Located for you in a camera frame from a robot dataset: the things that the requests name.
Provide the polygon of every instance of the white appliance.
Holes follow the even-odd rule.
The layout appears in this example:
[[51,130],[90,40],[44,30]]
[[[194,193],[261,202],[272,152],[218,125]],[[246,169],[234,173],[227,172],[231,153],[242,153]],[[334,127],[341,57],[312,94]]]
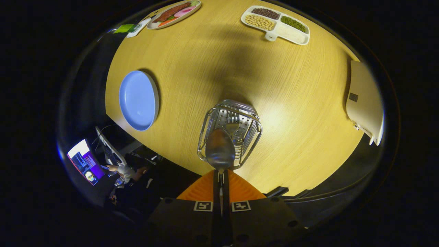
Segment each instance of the white appliance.
[[351,85],[346,101],[348,117],[357,130],[366,133],[378,146],[384,132],[384,106],[372,73],[368,67],[351,61]]

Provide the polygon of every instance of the sausage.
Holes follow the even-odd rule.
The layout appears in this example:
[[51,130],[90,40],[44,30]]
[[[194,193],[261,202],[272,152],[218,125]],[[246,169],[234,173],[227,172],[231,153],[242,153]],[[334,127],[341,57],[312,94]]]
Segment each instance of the sausage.
[[174,15],[175,13],[179,12],[180,10],[189,7],[191,5],[191,3],[187,2],[181,5],[178,5],[176,7],[173,7],[169,10],[166,10],[165,12],[163,12],[157,19],[155,19],[153,22],[164,22],[166,21],[169,17],[171,17],[172,15]]

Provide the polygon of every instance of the desk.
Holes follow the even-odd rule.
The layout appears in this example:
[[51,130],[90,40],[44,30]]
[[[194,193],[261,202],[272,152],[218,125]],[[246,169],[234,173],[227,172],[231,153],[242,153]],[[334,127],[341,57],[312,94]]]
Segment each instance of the desk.
[[[306,23],[309,43],[265,40],[240,21],[252,5]],[[283,186],[294,196],[336,171],[363,135],[345,110],[351,60],[358,58],[340,40],[294,12],[257,0],[203,0],[187,19],[121,43],[108,72],[106,113],[148,148],[203,175],[212,170],[197,156],[206,112],[226,98],[251,104],[263,133],[235,172],[263,193]],[[143,132],[126,122],[119,106],[121,81],[136,69],[155,78],[160,94],[157,120]]]

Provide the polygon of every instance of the green vegetable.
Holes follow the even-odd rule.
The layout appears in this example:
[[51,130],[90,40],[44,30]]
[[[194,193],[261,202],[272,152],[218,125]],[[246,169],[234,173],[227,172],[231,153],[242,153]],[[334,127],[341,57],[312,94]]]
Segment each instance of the green vegetable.
[[293,20],[293,19],[291,19],[289,17],[282,16],[281,22],[283,22],[283,23],[285,23],[287,25],[290,25],[290,26],[294,27],[295,29],[298,29],[298,30],[300,30],[302,32],[305,32],[305,26],[304,25],[300,24],[300,22],[298,22],[296,20]]

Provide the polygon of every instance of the computer keyboard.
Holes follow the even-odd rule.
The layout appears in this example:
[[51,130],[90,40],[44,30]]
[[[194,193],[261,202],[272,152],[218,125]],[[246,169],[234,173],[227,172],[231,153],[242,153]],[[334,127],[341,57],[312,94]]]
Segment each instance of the computer keyboard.
[[113,163],[113,165],[118,166],[118,162],[117,159],[114,157],[113,152],[111,151],[111,149],[109,147],[107,147],[106,145],[103,145],[104,147],[104,153],[106,155],[106,157],[108,159],[110,159],[111,163]]

